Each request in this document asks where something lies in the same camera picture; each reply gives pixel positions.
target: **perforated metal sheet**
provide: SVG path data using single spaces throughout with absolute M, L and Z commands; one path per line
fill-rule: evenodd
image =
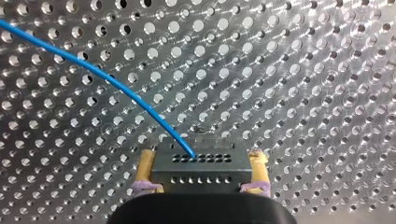
M 393 223 L 394 0 L 0 2 L 177 130 L 270 155 L 301 223 Z M 0 221 L 105 223 L 166 133 L 121 92 L 0 31 Z

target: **metal panel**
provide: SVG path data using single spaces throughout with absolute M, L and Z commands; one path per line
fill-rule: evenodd
M 302 223 L 393 223 L 394 0 L 6 0 L 179 132 L 271 157 Z M 0 31 L 0 220 L 105 223 L 166 133 L 89 72 Z

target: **blue wire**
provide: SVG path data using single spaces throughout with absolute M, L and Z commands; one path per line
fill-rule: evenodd
M 46 43 L 46 42 L 44 42 L 44 41 L 42 41 L 42 40 L 40 40 L 40 39 L 38 39 L 38 38 L 36 38 L 36 37 L 34 37 L 32 35 L 29 35 L 29 34 L 25 33 L 24 31 L 18 29 L 15 26 L 12 26 L 11 24 L 9 24 L 6 21 L 0 20 L 0 28 L 8 30 L 12 34 L 17 35 L 17 36 L 19 36 L 19 37 L 31 42 L 32 44 L 34 44 L 34 45 L 36 45 L 36 46 L 38 46 L 40 48 L 46 49 L 49 52 L 52 52 L 52 53 L 57 54 L 59 56 L 62 56 L 64 58 L 66 58 L 68 61 L 70 61 L 72 63 L 76 63 L 76 64 L 78 64 L 78 65 L 90 70 L 93 74 L 97 75 L 98 77 L 101 77 L 101 78 L 107 80 L 111 85 L 113 85 L 114 87 L 116 87 L 119 90 L 123 91 L 126 95 L 128 95 L 133 100 L 135 100 L 138 105 L 140 105 L 143 109 L 145 109 L 161 126 L 163 126 L 163 128 L 167 132 L 169 132 L 172 135 L 172 137 L 175 138 L 175 140 L 184 148 L 184 150 L 192 158 L 195 158 L 194 151 L 183 140 L 183 138 L 164 119 L 162 119 L 150 105 L 148 105 L 138 95 L 136 95 L 133 91 L 131 91 L 127 86 L 125 86 L 121 82 L 117 81 L 114 77 L 109 76 L 106 72 L 100 70 L 96 66 L 80 60 L 78 57 L 76 57 L 75 55 L 73 55 L 71 53 L 68 53 L 68 52 L 66 52 L 64 50 L 58 49 L 58 48 L 52 46 L 51 44 L 48 44 L 48 43 Z

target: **silver metal surface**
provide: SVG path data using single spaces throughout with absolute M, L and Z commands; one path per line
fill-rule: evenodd
M 175 128 L 270 155 L 301 223 L 393 223 L 394 0 L 3 0 Z M 131 100 L 0 31 L 0 220 L 105 223 L 166 133 Z
M 151 181 L 170 193 L 239 192 L 250 183 L 252 169 L 246 146 L 229 138 L 186 139 L 197 157 L 189 158 L 172 138 L 158 145 L 152 166 Z

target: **circular hole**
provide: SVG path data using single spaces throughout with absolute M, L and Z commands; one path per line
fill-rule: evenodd
M 131 33 L 131 31 L 132 31 L 131 27 L 130 27 L 129 25 L 127 25 L 127 24 L 123 24 L 123 25 L 120 27 L 120 33 L 121 33 L 122 35 L 128 35 L 128 34 Z
M 82 29 L 80 27 L 74 27 L 72 29 L 72 36 L 74 38 L 81 38 L 84 35 L 84 32 L 82 31 Z
M 133 60 L 133 59 L 134 59 L 134 51 L 131 50 L 131 49 L 126 49 L 126 50 L 124 51 L 124 58 L 125 58 L 127 61 Z
M 102 2 L 99 0 L 92 0 L 91 8 L 93 11 L 99 11 L 100 9 L 102 9 Z
M 57 29 L 55 29 L 55 28 L 49 29 L 48 36 L 50 39 L 58 39 L 60 35 L 61 34 L 59 33 L 59 31 Z
M 155 25 L 151 22 L 147 22 L 144 26 L 146 34 L 150 35 L 155 32 Z
M 100 58 L 102 59 L 102 61 L 107 62 L 108 60 L 111 59 L 111 53 L 108 50 L 102 50 L 102 52 L 100 53 Z
M 151 0 L 141 0 L 140 5 L 142 5 L 142 7 L 151 7 Z
M 69 0 L 66 3 L 66 9 L 70 13 L 76 13 L 78 11 L 78 5 L 77 5 L 77 3 L 75 3 L 75 1 Z
M 390 30 L 390 24 L 389 24 L 389 23 L 384 23 L 384 24 L 382 25 L 382 29 L 383 29 L 384 31 Z
M 50 3 L 45 2 L 41 5 L 41 10 L 43 11 L 44 14 L 49 15 L 52 14 L 53 12 L 53 6 Z
M 232 179 L 230 176 L 227 176 L 227 177 L 224 179 L 224 182 L 225 182 L 226 184 L 230 184 L 232 181 L 233 181 L 233 179 Z
M 17 8 L 18 13 L 21 16 L 27 16 L 29 15 L 29 7 L 26 6 L 25 4 L 19 4 Z
M 98 25 L 95 29 L 97 36 L 103 37 L 107 35 L 107 28 L 104 25 Z
M 169 7 L 174 7 L 177 3 L 177 0 L 165 0 L 165 2 Z
M 126 0 L 116 0 L 116 7 L 118 9 L 125 9 L 127 6 Z

